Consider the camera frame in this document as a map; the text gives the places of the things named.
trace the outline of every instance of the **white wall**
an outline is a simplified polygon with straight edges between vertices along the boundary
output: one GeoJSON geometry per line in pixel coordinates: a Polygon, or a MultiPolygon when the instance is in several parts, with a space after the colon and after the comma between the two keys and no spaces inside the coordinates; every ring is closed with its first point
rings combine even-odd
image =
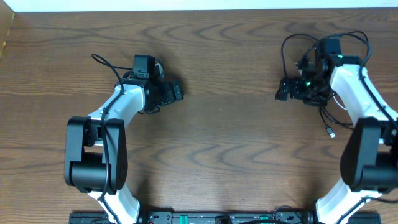
{"type": "Polygon", "coordinates": [[[398,0],[4,0],[14,12],[398,7],[398,0]]]}

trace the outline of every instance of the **wood grain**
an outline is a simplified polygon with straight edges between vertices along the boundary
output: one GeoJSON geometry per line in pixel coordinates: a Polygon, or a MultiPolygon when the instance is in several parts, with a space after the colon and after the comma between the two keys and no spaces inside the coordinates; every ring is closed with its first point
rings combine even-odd
{"type": "MultiPolygon", "coordinates": [[[[130,67],[134,54],[164,61],[185,99],[126,131],[127,183],[144,204],[179,210],[305,208],[340,176],[350,132],[330,139],[315,108],[276,102],[280,45],[290,34],[360,29],[374,49],[373,83],[398,108],[397,9],[17,14],[0,66],[0,222],[66,223],[100,206],[63,180],[68,119],[96,110],[112,93],[111,70],[95,52],[130,67]]],[[[347,54],[365,54],[354,40],[347,54]]],[[[287,69],[310,42],[286,44],[287,69]]],[[[348,115],[330,103],[342,120],[348,115]]],[[[396,197],[395,192],[386,197],[396,197]]],[[[396,206],[372,202],[384,223],[396,206]]]]}

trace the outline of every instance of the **wooden tabletop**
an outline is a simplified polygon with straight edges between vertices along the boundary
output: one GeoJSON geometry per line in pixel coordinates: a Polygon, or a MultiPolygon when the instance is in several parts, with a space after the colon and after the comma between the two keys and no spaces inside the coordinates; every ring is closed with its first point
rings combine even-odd
{"type": "MultiPolygon", "coordinates": [[[[90,53],[125,67],[135,54],[153,55],[166,77],[183,82],[183,101],[136,115],[126,130],[126,183],[142,204],[176,211],[311,206],[339,179],[350,131],[332,126],[331,139],[316,108],[274,100],[280,45],[294,33],[351,30],[368,34],[371,79],[398,109],[397,9],[16,14],[0,65],[0,222],[66,223],[72,211],[101,210],[63,179],[67,121],[98,109],[116,83],[90,53]]],[[[286,43],[291,77],[310,44],[286,43]]],[[[349,37],[342,47],[366,53],[349,37]]],[[[348,121],[335,102],[328,109],[348,121]]],[[[365,208],[398,222],[396,205],[365,208]]]]}

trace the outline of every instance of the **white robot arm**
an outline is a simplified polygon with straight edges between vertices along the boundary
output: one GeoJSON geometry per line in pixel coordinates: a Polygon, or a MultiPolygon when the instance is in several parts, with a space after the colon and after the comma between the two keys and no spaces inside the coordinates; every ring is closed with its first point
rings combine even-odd
{"type": "MultiPolygon", "coordinates": [[[[114,70],[104,58],[94,56],[114,70]]],[[[95,198],[113,223],[137,223],[140,210],[125,184],[128,163],[124,129],[140,110],[151,114],[156,108],[160,111],[162,105],[183,99],[179,81],[162,82],[162,64],[155,62],[154,57],[136,55],[133,69],[123,78],[114,70],[120,79],[112,96],[87,117],[73,117],[68,122],[65,182],[95,198]],[[93,145],[103,146],[103,153],[84,151],[85,146],[93,145]]]]}
{"type": "MultiPolygon", "coordinates": [[[[364,89],[361,80],[359,79],[359,65],[343,65],[335,67],[330,79],[331,88],[340,96],[347,109],[348,114],[355,125],[359,118],[373,117],[378,121],[388,121],[388,118],[379,110],[375,102],[369,96],[369,93],[364,89]]],[[[391,117],[397,118],[398,113],[395,112],[387,103],[382,99],[381,95],[377,92],[368,77],[368,71],[363,68],[363,76],[368,87],[373,92],[378,101],[385,106],[386,111],[391,117]]],[[[378,198],[382,195],[378,190],[360,190],[353,192],[350,186],[345,184],[343,179],[329,191],[323,198],[319,199],[316,203],[316,212],[318,221],[324,224],[337,223],[341,216],[356,207],[347,216],[342,219],[339,224],[347,223],[352,214],[358,211],[366,202],[362,201],[363,198],[372,197],[378,198]]]]}

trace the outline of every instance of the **connector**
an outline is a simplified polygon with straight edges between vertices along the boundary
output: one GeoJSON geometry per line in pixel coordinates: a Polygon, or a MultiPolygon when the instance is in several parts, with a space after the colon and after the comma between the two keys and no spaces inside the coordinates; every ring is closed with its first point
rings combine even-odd
{"type": "Polygon", "coordinates": [[[326,130],[328,131],[330,137],[334,138],[336,137],[335,132],[333,131],[333,129],[331,127],[327,127],[326,130]]]}

